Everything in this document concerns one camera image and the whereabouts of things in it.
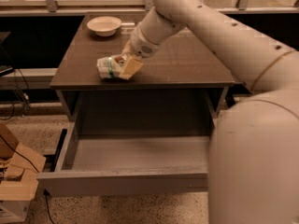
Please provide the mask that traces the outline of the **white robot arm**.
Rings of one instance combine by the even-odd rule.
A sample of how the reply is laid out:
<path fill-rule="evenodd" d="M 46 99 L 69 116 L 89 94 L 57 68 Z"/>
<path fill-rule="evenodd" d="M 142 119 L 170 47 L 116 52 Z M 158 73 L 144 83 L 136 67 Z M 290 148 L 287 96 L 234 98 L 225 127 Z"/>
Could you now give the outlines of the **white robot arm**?
<path fill-rule="evenodd" d="M 209 224 L 298 224 L 299 52 L 203 0 L 152 1 L 126 51 L 149 57 L 187 27 L 252 93 L 211 136 Z"/>

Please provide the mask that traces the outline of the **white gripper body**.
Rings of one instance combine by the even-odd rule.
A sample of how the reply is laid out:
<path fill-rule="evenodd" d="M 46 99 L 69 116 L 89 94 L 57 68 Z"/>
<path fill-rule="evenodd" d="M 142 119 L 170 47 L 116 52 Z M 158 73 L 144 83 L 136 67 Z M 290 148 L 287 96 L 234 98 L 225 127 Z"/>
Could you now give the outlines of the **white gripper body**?
<path fill-rule="evenodd" d="M 160 47 L 161 41 L 153 31 L 144 29 L 140 24 L 131 32 L 130 51 L 134 55 L 148 58 Z"/>

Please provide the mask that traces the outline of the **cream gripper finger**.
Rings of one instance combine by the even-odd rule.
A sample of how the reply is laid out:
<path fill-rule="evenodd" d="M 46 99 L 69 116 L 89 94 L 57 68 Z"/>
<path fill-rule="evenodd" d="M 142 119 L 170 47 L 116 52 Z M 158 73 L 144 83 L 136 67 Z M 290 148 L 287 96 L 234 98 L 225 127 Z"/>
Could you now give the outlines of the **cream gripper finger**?
<path fill-rule="evenodd" d="M 129 56 L 121 69 L 119 78 L 129 80 L 142 66 L 143 63 L 139 57 Z"/>
<path fill-rule="evenodd" d="M 132 51 L 131 51 L 131 42 L 127 41 L 123 50 L 121 51 L 122 55 L 131 55 Z"/>

